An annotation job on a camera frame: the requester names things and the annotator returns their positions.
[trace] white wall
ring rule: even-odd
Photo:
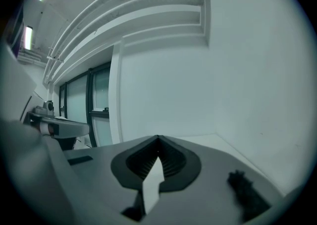
[[[44,74],[44,68],[33,65],[33,64],[23,64],[22,65],[27,74],[32,78],[32,80],[36,83],[35,92],[44,100],[47,100],[48,90],[42,84],[42,78]]]
[[[316,37],[302,9],[211,0],[210,42],[217,134],[290,192],[316,152]]]
[[[126,47],[120,79],[123,140],[213,133],[209,87],[211,58],[204,38],[169,38]]]

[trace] ceiling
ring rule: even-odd
[[[34,49],[47,55],[71,21],[93,1],[24,0],[24,23],[33,27]]]

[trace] window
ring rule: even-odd
[[[87,123],[90,133],[85,144],[90,147],[112,145],[109,121],[110,62],[89,69],[59,88],[59,115]]]

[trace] black window frame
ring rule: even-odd
[[[67,118],[67,86],[84,77],[85,75],[87,75],[87,83],[86,83],[86,120],[87,120],[87,124],[90,127],[90,132],[89,132],[89,138],[90,138],[90,142],[92,147],[97,147],[97,142],[96,142],[96,138],[95,138],[95,133],[94,133],[94,128],[93,128],[93,119],[92,117],[100,117],[100,118],[108,118],[109,119],[109,110],[108,109],[104,109],[102,112],[101,111],[94,111],[93,107],[93,84],[94,84],[94,75],[98,72],[101,72],[105,69],[110,68],[111,66],[111,61],[104,63],[102,65],[99,65],[97,67],[94,68],[90,68],[88,69],[88,71],[85,71],[79,75],[77,75],[76,77],[72,78],[69,81],[66,81],[64,84],[62,84],[59,87],[59,116],[61,116],[61,112],[62,110],[64,110],[64,117]],[[61,92],[62,90],[64,90],[64,107],[60,106],[61,103]]]

